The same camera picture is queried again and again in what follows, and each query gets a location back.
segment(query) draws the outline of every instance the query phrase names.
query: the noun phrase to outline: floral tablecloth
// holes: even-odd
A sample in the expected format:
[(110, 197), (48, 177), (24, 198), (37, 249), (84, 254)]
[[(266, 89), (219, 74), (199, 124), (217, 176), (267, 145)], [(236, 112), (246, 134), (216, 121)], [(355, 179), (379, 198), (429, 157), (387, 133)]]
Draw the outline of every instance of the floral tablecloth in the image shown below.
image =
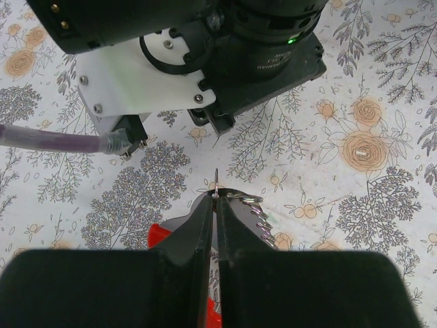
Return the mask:
[[(145, 249), (150, 224), (185, 215), (217, 167), (220, 185), (265, 198), (279, 248), (388, 255), (437, 327), (436, 5), (331, 0), (315, 32), (327, 73), (219, 139), (172, 111), (145, 121), (151, 142), (129, 162), (0, 148), (0, 269), (31, 248)], [(95, 133), (75, 56), (24, 1), (0, 0), (0, 33), (0, 122)]]

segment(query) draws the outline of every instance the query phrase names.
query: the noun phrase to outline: screw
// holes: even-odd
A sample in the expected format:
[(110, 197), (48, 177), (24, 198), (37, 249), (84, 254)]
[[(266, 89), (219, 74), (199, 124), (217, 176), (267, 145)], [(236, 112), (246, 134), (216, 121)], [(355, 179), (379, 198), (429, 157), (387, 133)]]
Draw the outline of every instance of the screw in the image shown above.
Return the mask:
[(52, 9), (52, 12), (57, 13), (59, 12), (59, 7), (56, 4), (52, 4), (52, 6), (50, 7), (50, 9)]
[(144, 149), (144, 148), (146, 148), (146, 147), (147, 147), (147, 142), (146, 142), (146, 140), (141, 140), (141, 141), (139, 142), (138, 148), (139, 148), (139, 149)]
[(166, 47), (167, 49), (173, 49), (173, 43), (170, 40), (165, 40), (164, 47)]
[(93, 111), (94, 111), (94, 113), (96, 113), (96, 114), (100, 114), (100, 113), (102, 113), (102, 112), (103, 112), (103, 107), (102, 107), (102, 105), (101, 105), (101, 104), (94, 105), (94, 106), (93, 106)]
[(132, 155), (129, 154), (129, 152), (125, 152), (123, 155), (120, 156), (120, 159), (123, 161), (129, 161), (132, 158)]
[(201, 94), (196, 94), (194, 96), (194, 101), (198, 104), (201, 104), (203, 102), (203, 96)]
[(61, 27), (63, 29), (69, 29), (70, 28), (69, 24), (66, 21), (64, 21), (64, 20), (61, 21)]
[(79, 83), (81, 85), (88, 85), (88, 77), (86, 77), (85, 75), (79, 77)]

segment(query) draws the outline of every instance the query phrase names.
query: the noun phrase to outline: black camera body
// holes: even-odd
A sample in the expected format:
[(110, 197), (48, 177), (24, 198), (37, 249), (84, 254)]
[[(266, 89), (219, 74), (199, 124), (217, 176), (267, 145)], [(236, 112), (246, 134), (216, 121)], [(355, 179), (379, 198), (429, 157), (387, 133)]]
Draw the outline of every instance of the black camera body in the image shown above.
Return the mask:
[(217, 135), (232, 128), (234, 116), (321, 76), (322, 45), (313, 34), (327, 0), (28, 0), (46, 30), (67, 53), (83, 53), (171, 28), (189, 53), (163, 72), (201, 69), (201, 90), (216, 102), (190, 109), (196, 125), (211, 123)]

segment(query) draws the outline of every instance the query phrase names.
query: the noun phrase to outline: metal ring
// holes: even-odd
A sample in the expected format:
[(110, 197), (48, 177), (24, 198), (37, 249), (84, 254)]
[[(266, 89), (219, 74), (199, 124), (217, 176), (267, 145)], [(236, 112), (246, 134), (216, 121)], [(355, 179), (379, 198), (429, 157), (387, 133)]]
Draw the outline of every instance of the metal ring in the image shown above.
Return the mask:
[(240, 198), (242, 201), (250, 203), (262, 203), (264, 200), (263, 197), (249, 195), (247, 193), (236, 193), (234, 198)]
[(253, 208), (253, 207), (251, 207), (251, 213), (255, 214), (257, 216), (260, 216), (260, 215), (262, 216), (263, 215), (262, 211), (258, 210), (257, 208)]
[(248, 203), (248, 205), (253, 208), (254, 210), (257, 210), (258, 212), (264, 213), (262, 210), (262, 207), (258, 203)]
[(261, 222), (257, 222), (257, 227), (261, 230), (263, 230), (264, 232), (267, 232), (268, 234), (271, 234), (270, 229), (268, 229), (264, 224), (262, 224)]
[(271, 241), (272, 243), (274, 243), (274, 239), (273, 239), (273, 236), (271, 234), (270, 235), (263, 234), (263, 235), (261, 235), (261, 238), (264, 239), (265, 241)]
[(268, 240), (264, 240), (266, 243), (268, 243), (269, 244), (269, 246), (271, 246), (272, 248), (274, 248), (274, 249), (278, 249), (278, 247), (274, 244), (274, 243), (272, 243), (271, 241), (268, 241)]
[(266, 220), (263, 220), (263, 223), (262, 223), (264, 226), (266, 226), (268, 229), (273, 229), (273, 225), (271, 225), (270, 223), (268, 223)]
[(261, 214), (261, 213), (263, 213), (262, 209), (260, 209), (260, 208), (257, 207), (257, 206), (253, 206), (252, 203), (243, 202), (243, 204), (249, 206), (249, 207), (252, 209), (252, 211), (255, 212), (255, 213), (257, 213), (257, 214)]
[(260, 219), (268, 219), (268, 215), (266, 213), (256, 213), (254, 210), (251, 210), (251, 213), (259, 217)]

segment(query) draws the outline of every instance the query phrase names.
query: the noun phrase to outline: red object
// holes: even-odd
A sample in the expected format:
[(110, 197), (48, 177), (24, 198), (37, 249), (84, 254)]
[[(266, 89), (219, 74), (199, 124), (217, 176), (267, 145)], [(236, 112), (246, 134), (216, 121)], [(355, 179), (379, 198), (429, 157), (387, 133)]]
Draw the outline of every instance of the red object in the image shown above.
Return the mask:
[(147, 246), (149, 246), (149, 248), (154, 247), (157, 243), (170, 236), (170, 234), (170, 230), (160, 227), (157, 223), (152, 224), (149, 235), (147, 236)]
[[(159, 224), (154, 223), (150, 227), (149, 235), (147, 236), (147, 245), (149, 248), (154, 247), (159, 242), (170, 236), (171, 231), (164, 229)], [(206, 328), (221, 328), (221, 315), (214, 311), (215, 302), (208, 297), (208, 305), (206, 309)]]

